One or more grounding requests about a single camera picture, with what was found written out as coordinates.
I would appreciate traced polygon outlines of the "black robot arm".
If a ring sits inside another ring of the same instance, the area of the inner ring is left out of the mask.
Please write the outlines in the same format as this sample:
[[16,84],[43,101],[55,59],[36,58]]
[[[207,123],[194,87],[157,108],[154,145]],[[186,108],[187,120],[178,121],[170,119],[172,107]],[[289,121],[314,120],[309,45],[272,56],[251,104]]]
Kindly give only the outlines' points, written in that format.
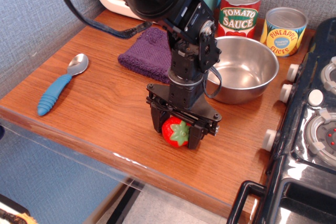
[[215,19],[203,0],[124,0],[134,14],[167,32],[171,50],[169,85],[149,84],[147,102],[153,126],[163,131],[172,116],[190,125],[187,146],[194,150],[206,135],[218,132],[221,115],[206,98],[209,72],[215,71],[221,50]]

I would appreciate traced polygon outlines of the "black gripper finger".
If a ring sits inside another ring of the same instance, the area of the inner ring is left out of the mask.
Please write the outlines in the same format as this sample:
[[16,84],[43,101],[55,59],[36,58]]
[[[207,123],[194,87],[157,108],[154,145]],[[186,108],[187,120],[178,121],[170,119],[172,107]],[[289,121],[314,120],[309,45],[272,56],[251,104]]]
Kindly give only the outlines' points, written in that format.
[[162,133],[162,126],[170,118],[170,113],[167,110],[159,108],[157,104],[151,103],[151,117],[154,129],[158,133]]
[[188,145],[191,150],[195,150],[204,136],[208,133],[208,129],[204,123],[195,123],[190,127]]

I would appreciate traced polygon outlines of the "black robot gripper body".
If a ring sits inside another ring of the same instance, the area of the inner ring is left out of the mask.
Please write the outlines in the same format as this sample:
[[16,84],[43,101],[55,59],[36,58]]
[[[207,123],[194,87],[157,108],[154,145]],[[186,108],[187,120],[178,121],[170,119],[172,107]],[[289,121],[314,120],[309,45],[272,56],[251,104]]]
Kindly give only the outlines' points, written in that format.
[[193,81],[177,78],[171,80],[168,86],[150,83],[146,87],[149,92],[146,102],[150,106],[151,103],[157,104],[170,115],[191,125],[204,123],[208,134],[215,136],[222,116],[205,99],[207,77],[206,73]]

